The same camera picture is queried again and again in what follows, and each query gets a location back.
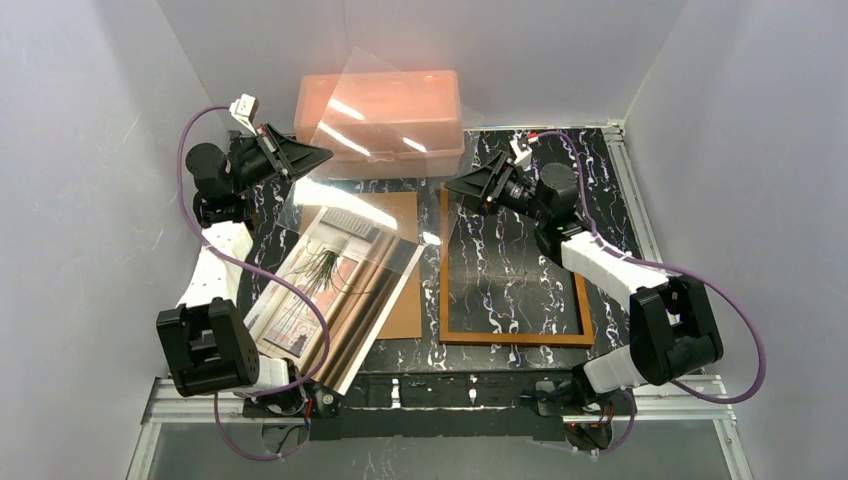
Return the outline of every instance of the red wire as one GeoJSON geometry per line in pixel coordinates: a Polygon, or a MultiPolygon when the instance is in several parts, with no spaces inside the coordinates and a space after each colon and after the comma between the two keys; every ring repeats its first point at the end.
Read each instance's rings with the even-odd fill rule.
{"type": "Polygon", "coordinates": [[[309,399],[309,405],[306,406],[306,415],[303,416],[304,421],[309,421],[309,415],[312,414],[312,405],[315,402],[315,399],[309,399]]]}

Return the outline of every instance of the white cable clip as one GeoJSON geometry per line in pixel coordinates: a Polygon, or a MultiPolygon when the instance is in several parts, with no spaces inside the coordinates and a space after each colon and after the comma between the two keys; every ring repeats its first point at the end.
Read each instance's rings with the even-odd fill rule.
{"type": "Polygon", "coordinates": [[[259,109],[259,102],[255,97],[246,93],[241,94],[241,97],[230,104],[230,115],[233,119],[244,126],[253,135],[259,135],[253,127],[253,118],[256,117],[256,110],[259,109]]]}

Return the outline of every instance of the picture frame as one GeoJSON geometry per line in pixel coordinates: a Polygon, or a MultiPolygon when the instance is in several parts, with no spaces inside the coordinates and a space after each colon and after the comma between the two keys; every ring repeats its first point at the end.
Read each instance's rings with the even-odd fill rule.
{"type": "MultiPolygon", "coordinates": [[[[441,191],[441,222],[442,232],[447,230],[448,221],[448,192],[441,191]]],[[[441,245],[441,268],[439,271],[439,342],[446,345],[518,345],[524,347],[549,346],[569,348],[590,348],[595,344],[595,333],[592,329],[592,318],[589,312],[589,297],[586,293],[586,280],[579,274],[572,273],[574,278],[574,294],[577,300],[577,314],[580,323],[580,333],[541,334],[541,333],[491,333],[491,332],[455,332],[450,329],[450,295],[448,295],[449,263],[448,242],[441,245]]]]}

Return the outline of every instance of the clear plastic sheet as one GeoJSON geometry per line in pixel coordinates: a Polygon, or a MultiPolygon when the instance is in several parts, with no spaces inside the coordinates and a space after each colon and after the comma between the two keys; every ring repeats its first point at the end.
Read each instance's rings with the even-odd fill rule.
{"type": "MultiPolygon", "coordinates": [[[[302,235],[309,211],[326,207],[404,246],[447,244],[458,206],[442,184],[471,171],[483,123],[460,104],[453,72],[401,72],[357,49],[341,75],[304,80],[296,124],[313,123],[298,128],[298,140],[334,157],[294,184],[281,226],[302,235]],[[401,197],[390,196],[401,193],[414,193],[413,204],[406,196],[406,207],[394,208],[401,197]]],[[[376,254],[364,259],[398,273],[407,267],[376,254]]]]}

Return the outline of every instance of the gray wall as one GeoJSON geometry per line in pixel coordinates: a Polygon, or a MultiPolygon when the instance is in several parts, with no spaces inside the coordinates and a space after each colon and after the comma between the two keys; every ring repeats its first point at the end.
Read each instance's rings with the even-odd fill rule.
{"type": "MultiPolygon", "coordinates": [[[[848,4],[690,2],[627,120],[665,259],[735,292],[766,385],[738,408],[758,478],[844,478],[848,4]]],[[[722,309],[739,392],[749,335],[722,309]]]]}
{"type": "Polygon", "coordinates": [[[340,72],[354,47],[401,70],[456,70],[488,125],[622,118],[685,2],[159,3],[212,100],[252,92],[261,120],[290,128],[300,79],[340,72]]]}
{"type": "Polygon", "coordinates": [[[174,156],[209,98],[155,0],[2,3],[0,478],[123,478],[196,261],[174,156]]]}

